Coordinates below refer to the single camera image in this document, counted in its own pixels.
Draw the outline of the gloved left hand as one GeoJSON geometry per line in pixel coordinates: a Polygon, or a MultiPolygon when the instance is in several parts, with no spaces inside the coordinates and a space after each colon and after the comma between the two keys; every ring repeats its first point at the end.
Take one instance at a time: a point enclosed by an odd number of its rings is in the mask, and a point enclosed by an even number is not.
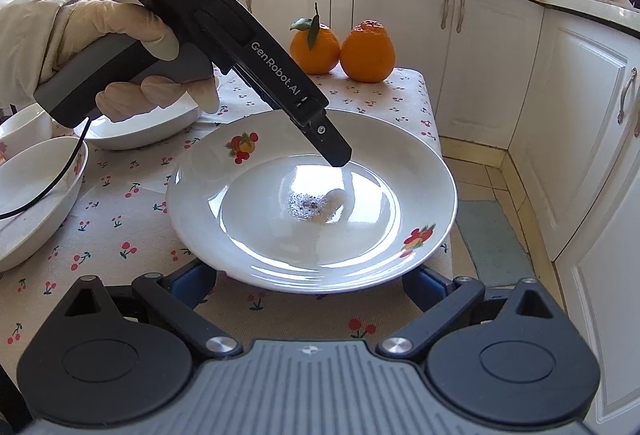
{"type": "MultiPolygon", "coordinates": [[[[138,4],[96,0],[2,0],[1,108],[18,110],[35,101],[36,88],[107,34],[139,40],[156,58],[178,56],[178,39],[163,21],[138,4]]],[[[189,94],[206,112],[218,110],[217,78],[179,83],[149,76],[141,83],[114,82],[96,95],[96,106],[113,122],[166,108],[189,94]]]]}

